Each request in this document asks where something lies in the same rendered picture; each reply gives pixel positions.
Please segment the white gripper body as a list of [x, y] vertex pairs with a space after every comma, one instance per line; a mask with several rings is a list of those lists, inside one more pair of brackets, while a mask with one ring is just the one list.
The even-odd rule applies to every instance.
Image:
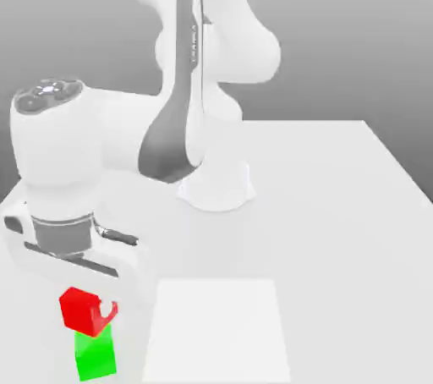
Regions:
[[144, 264], [132, 247], [102, 240], [76, 257], [59, 258], [24, 239], [10, 239], [10, 255], [20, 269], [94, 293], [104, 300], [145, 301]]

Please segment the small red cube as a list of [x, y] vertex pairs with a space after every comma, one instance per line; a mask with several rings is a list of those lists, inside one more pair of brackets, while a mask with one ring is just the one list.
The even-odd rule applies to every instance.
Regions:
[[112, 302], [107, 315], [101, 313], [101, 298], [87, 291], [70, 287], [60, 297], [64, 325], [88, 337], [97, 337], [118, 313], [118, 303]]

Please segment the small green cube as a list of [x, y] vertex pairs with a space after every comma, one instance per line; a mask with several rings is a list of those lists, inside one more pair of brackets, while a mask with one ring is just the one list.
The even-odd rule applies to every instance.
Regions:
[[112, 325], [108, 324], [96, 337], [75, 332], [74, 358], [81, 382], [115, 375], [117, 363]]

